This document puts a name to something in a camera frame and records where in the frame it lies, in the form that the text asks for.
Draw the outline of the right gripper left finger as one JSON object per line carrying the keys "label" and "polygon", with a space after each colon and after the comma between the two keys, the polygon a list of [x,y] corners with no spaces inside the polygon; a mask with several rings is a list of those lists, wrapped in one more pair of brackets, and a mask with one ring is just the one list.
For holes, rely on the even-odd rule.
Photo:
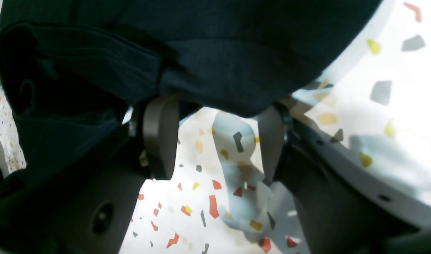
{"label": "right gripper left finger", "polygon": [[170,180],[180,103],[134,109],[84,158],[0,198],[0,254],[117,254],[143,183]]}

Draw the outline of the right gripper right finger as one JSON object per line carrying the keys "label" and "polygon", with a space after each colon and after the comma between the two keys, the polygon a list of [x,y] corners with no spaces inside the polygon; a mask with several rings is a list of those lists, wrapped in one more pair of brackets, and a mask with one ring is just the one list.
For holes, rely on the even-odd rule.
{"label": "right gripper right finger", "polygon": [[257,116],[265,183],[293,195],[312,254],[431,254],[431,207],[384,184],[293,119]]}

